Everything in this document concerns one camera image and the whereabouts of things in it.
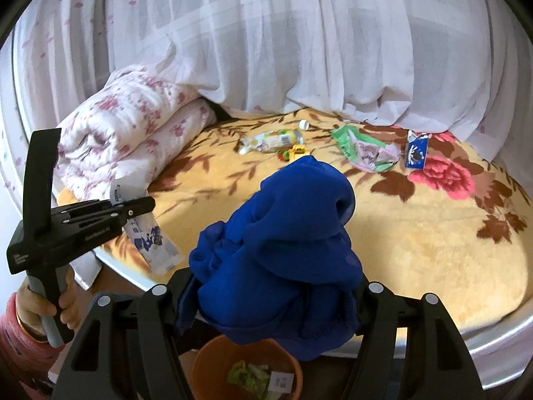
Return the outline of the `pink sleeve left forearm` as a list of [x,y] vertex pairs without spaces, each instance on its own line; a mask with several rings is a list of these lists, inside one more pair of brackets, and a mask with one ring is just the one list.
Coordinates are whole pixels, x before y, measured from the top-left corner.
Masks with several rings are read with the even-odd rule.
[[16,399],[9,394],[7,383],[16,383],[29,399],[49,399],[52,382],[49,371],[63,347],[55,349],[48,342],[39,343],[20,326],[16,315],[15,294],[7,302],[1,316],[1,398]]

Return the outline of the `left hand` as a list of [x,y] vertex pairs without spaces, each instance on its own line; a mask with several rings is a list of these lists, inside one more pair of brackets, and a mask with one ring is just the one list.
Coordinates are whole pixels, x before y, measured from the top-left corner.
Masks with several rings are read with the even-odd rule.
[[[76,296],[74,272],[69,267],[66,272],[66,291],[59,299],[61,322],[70,330],[76,329],[80,324],[79,306]],[[45,298],[30,290],[28,280],[24,279],[16,292],[15,309],[22,327],[36,340],[44,340],[47,334],[42,327],[43,317],[53,317],[57,307]]]

